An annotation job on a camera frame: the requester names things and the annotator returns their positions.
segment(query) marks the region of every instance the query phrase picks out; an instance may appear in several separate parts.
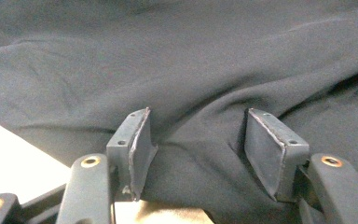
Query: beige surface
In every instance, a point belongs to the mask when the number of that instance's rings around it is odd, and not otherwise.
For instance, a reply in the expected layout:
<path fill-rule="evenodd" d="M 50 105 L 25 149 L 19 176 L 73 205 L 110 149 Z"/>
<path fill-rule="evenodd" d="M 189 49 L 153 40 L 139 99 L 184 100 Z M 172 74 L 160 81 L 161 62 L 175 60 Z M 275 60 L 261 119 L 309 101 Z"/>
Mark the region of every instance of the beige surface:
<path fill-rule="evenodd" d="M 64 184 L 70 169 L 0 126 L 0 193 L 20 203 Z M 162 203 L 116 203 L 117 223 L 212 223 L 200 209 Z"/>

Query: black fabric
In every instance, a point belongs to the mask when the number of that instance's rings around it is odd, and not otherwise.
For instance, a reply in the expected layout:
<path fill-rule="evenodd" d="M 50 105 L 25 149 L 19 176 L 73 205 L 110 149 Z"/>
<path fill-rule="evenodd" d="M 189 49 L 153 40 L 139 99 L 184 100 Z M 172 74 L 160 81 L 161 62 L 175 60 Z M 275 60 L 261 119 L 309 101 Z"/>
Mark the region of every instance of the black fabric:
<path fill-rule="evenodd" d="M 244 111 L 358 169 L 358 1 L 0 1 L 1 125 L 70 165 L 146 106 L 145 200 L 296 223 L 244 156 Z"/>

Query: cloth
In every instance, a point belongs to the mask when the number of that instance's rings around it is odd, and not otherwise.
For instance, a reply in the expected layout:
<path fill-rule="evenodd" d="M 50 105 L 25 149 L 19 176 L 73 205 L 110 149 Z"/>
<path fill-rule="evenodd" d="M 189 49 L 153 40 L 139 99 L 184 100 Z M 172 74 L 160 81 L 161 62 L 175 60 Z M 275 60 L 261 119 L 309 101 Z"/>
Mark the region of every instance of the cloth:
<path fill-rule="evenodd" d="M 244 156 L 244 111 L 358 170 L 358 0 L 0 1 L 2 126 L 70 165 L 146 106 L 144 200 L 297 223 Z"/>

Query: dark gray cloth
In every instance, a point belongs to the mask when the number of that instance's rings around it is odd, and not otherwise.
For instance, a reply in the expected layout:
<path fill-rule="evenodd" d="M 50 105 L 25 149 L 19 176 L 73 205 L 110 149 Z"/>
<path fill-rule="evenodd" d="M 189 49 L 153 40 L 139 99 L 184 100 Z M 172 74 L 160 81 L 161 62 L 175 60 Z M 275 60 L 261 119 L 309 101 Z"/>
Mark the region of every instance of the dark gray cloth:
<path fill-rule="evenodd" d="M 358 169 L 358 1 L 0 1 L 1 125 L 70 165 L 146 106 L 144 199 L 297 222 L 244 156 L 244 111 Z"/>

